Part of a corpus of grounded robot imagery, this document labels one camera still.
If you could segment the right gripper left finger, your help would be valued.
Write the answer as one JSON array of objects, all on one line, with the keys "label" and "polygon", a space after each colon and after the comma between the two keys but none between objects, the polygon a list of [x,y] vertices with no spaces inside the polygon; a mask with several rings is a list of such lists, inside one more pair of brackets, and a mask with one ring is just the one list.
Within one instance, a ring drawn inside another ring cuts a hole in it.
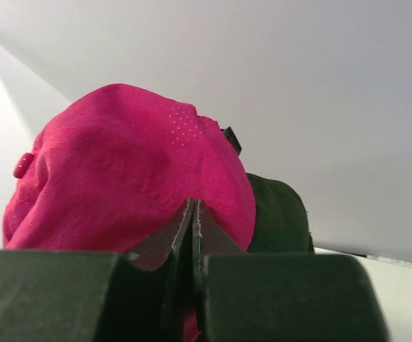
[{"label": "right gripper left finger", "polygon": [[122,254],[0,250],[0,341],[181,341],[193,213]]}]

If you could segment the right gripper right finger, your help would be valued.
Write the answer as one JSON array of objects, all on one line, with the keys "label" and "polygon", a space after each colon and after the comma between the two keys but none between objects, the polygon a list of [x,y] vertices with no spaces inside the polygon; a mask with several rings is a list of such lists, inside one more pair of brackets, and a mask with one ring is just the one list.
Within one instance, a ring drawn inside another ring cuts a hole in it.
[{"label": "right gripper right finger", "polygon": [[344,254],[247,253],[203,201],[193,215],[197,326],[205,341],[386,341],[368,274]]}]

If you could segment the green NY baseball cap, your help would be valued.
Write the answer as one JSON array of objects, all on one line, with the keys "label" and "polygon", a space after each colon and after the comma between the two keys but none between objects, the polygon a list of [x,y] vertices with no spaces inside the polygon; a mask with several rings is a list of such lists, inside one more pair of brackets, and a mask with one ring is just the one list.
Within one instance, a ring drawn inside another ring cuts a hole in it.
[{"label": "green NY baseball cap", "polygon": [[314,253],[307,210],[288,184],[249,173],[256,220],[249,253]]}]

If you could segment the pink perforated cap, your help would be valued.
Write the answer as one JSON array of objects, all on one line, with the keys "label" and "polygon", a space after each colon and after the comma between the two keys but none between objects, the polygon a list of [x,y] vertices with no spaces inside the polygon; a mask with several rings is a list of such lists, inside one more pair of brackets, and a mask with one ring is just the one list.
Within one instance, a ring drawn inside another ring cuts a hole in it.
[{"label": "pink perforated cap", "polygon": [[188,198],[208,205],[242,248],[256,200],[218,123],[127,84],[92,91],[54,117],[19,161],[5,249],[124,252]]}]

